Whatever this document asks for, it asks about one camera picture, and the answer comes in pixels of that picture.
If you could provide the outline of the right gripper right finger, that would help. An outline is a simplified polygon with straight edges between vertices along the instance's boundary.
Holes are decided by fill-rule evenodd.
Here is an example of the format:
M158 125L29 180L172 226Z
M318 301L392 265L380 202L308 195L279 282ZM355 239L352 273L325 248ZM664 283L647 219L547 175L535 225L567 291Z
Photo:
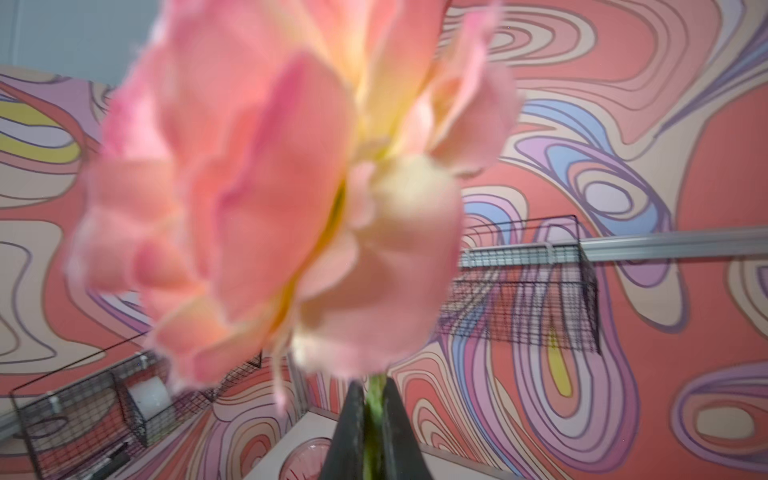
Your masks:
M383 390L381 423L383 478L386 480L432 480L402 397L395 381L387 379Z

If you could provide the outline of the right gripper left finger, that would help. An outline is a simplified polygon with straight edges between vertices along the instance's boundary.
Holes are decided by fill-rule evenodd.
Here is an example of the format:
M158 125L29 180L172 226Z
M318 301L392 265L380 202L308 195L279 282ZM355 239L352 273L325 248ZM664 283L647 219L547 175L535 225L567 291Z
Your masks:
M365 391L353 381L348 389L319 480L362 480L365 446Z

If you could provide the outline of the pink carnation stem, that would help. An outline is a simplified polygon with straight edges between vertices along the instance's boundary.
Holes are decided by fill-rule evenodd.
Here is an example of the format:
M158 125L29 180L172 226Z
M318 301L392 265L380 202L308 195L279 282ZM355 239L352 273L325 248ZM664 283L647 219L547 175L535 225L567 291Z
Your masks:
M174 392L265 351L377 382L430 339L462 181L522 107L490 58L503 5L165 1L114 92L69 279L135 292Z

